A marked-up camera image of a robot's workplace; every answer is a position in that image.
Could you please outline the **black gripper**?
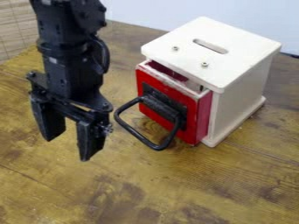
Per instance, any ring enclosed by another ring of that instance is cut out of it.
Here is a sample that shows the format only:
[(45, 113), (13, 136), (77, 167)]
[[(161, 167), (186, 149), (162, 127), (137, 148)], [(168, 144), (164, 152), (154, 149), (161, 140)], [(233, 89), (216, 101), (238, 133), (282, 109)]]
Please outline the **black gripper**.
[(65, 131), (65, 119), (75, 123), (78, 157), (82, 162), (104, 148), (112, 131), (109, 113), (112, 104), (100, 93), (109, 57), (42, 59), (45, 73), (30, 72), (31, 114), (46, 141)]

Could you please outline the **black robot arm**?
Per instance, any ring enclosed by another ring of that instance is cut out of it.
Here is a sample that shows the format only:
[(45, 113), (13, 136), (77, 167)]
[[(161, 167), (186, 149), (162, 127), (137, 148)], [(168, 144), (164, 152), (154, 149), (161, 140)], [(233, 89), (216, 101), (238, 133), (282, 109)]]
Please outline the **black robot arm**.
[(75, 123), (78, 157), (87, 161), (112, 131), (112, 104), (98, 92), (109, 68), (109, 50), (97, 37), (106, 26), (100, 0), (29, 0), (35, 15), (43, 72), (26, 79), (31, 113), (42, 138), (54, 139)]

